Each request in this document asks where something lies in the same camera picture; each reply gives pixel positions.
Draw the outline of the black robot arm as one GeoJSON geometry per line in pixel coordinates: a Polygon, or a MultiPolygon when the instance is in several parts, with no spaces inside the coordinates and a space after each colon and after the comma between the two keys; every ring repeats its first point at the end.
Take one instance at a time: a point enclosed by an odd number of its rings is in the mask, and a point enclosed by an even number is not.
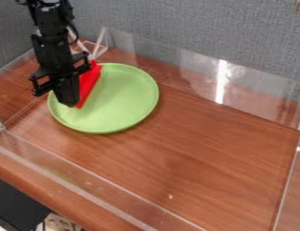
{"type": "Polygon", "coordinates": [[[80,74],[91,69],[89,53],[72,54],[69,46],[77,41],[72,7],[68,0],[14,0],[25,5],[36,32],[30,44],[38,69],[29,75],[32,94],[38,97],[48,91],[60,104],[73,107],[80,102],[80,74]]]}

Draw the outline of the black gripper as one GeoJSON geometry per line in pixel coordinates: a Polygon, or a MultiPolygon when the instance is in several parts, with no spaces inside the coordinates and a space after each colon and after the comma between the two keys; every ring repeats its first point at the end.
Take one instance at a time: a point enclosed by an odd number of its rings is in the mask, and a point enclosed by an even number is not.
{"type": "Polygon", "coordinates": [[[73,107],[80,101],[79,75],[89,70],[87,51],[72,54],[64,32],[52,39],[30,35],[30,44],[38,69],[30,74],[32,94],[42,95],[53,90],[60,104],[73,107]]]}

